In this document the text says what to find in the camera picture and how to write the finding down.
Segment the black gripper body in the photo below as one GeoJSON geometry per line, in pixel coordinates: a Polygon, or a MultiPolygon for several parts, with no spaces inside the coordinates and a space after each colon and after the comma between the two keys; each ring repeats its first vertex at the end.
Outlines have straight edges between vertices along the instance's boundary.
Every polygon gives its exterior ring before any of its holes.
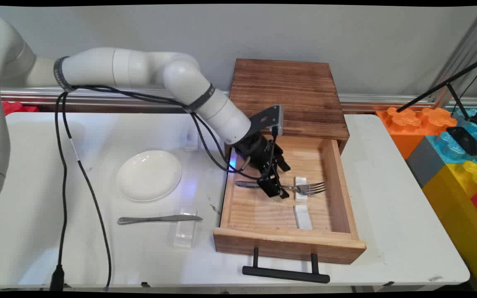
{"type": "Polygon", "coordinates": [[[269,164],[277,167],[280,157],[280,147],[272,139],[268,140],[263,134],[255,133],[233,144],[236,154],[242,158],[241,169],[251,166],[264,172],[269,164]]]}

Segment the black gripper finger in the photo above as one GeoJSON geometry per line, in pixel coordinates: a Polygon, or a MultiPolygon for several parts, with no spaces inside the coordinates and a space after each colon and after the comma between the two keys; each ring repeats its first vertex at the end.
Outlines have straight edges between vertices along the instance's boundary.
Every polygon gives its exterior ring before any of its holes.
{"type": "Polygon", "coordinates": [[[257,184],[264,191],[264,193],[270,197],[280,197],[282,199],[289,198],[288,192],[286,192],[280,183],[279,174],[273,174],[272,176],[257,179],[257,184]]]}
{"type": "Polygon", "coordinates": [[[290,171],[290,166],[284,160],[283,150],[276,143],[273,144],[273,159],[272,159],[273,169],[275,172],[280,169],[283,172],[290,171]]]}

